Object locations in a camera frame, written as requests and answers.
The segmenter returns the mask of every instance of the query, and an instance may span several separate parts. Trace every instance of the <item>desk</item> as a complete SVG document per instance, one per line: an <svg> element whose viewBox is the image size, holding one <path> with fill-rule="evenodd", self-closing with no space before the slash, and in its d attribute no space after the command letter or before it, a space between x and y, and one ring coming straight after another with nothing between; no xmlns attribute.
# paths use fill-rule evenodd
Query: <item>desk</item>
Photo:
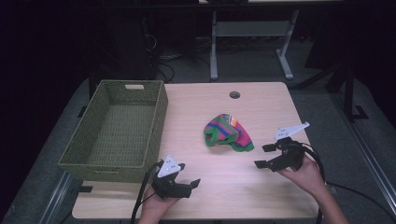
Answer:
<svg viewBox="0 0 396 224"><path fill-rule="evenodd" d="M200 3L205 3L206 0L200 0ZM302 2L324 2L323 0L289 0L289 1L274 1L274 0L248 0L252 5L259 3L302 3ZM291 35L293 34L294 26L297 21L299 10L295 8L288 21L218 21L216 11L213 11L212 19L212 46L210 52L210 78L217 80L218 63L216 56L216 37L217 36L284 36L285 42L280 49L276 50L276 57L279 59L280 66L286 79L293 79L293 73L289 67L286 59L286 51L289 46Z"/></svg>
<svg viewBox="0 0 396 224"><path fill-rule="evenodd" d="M315 217L314 199L288 179L254 161L270 160L280 152L264 153L275 142L278 127L301 123L283 83L167 84L169 99L160 158L171 154L186 163L176 182L201 178L189 199L180 200L164 219L265 219ZM239 99L230 97L240 93ZM204 127L215 116L234 116L250 135L255 148L236 152L230 146L207 147ZM308 143L301 131L293 139ZM139 184L85 181L92 192L78 195L75 218L130 218Z"/></svg>

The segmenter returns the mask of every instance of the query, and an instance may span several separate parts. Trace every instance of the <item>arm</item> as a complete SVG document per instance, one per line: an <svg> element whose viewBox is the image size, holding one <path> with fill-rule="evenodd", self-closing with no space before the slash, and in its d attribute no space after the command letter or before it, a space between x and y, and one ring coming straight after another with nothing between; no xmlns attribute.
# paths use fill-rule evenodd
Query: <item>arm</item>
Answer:
<svg viewBox="0 0 396 224"><path fill-rule="evenodd" d="M147 200L143 202L139 224L157 224L168 209L180 200L179 198L162 199L155 194L152 186L146 190L145 199Z"/></svg>
<svg viewBox="0 0 396 224"><path fill-rule="evenodd" d="M298 171L281 170L279 173L314 197L328 223L348 223L337 201L327 190L314 161L304 156L303 166Z"/></svg>

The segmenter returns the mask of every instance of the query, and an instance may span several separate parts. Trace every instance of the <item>table leg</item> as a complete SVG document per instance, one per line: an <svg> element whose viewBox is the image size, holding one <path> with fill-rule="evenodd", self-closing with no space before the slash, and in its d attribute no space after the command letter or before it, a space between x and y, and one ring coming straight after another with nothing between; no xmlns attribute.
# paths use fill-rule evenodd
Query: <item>table leg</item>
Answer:
<svg viewBox="0 0 396 224"><path fill-rule="evenodd" d="M216 58L216 11L213 11L212 21L212 51L210 52L210 79L218 79L218 60Z"/></svg>
<svg viewBox="0 0 396 224"><path fill-rule="evenodd" d="M291 73L288 61L286 60L286 50L288 49L289 42L291 39L291 35L293 34L294 26L297 21L299 10L296 9L293 11L291 15L290 23L288 25L288 29L285 33L285 43L283 44L281 49L276 50L277 58L280 61L280 65L282 66L283 73L285 74L286 79L293 79L293 74Z"/></svg>

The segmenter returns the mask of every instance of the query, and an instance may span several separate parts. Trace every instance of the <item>round hole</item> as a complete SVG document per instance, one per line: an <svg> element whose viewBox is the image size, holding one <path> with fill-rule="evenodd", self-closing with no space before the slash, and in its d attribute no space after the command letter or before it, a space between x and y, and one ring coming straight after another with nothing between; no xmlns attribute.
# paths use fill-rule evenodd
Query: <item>round hole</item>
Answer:
<svg viewBox="0 0 396 224"><path fill-rule="evenodd" d="M238 91L231 91L230 97L233 99L238 99L239 97L241 97L241 94Z"/></svg>

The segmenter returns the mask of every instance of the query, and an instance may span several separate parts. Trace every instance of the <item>basket handle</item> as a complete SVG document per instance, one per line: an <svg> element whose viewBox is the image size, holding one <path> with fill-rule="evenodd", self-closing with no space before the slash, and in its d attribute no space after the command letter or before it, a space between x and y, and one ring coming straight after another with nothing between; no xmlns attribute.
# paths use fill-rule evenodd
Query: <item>basket handle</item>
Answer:
<svg viewBox="0 0 396 224"><path fill-rule="evenodd" d="M119 175L118 171L93 171L96 174L106 174L106 175Z"/></svg>
<svg viewBox="0 0 396 224"><path fill-rule="evenodd" d="M143 84L125 84L125 89L134 91L134 90L144 90L145 86Z"/></svg>

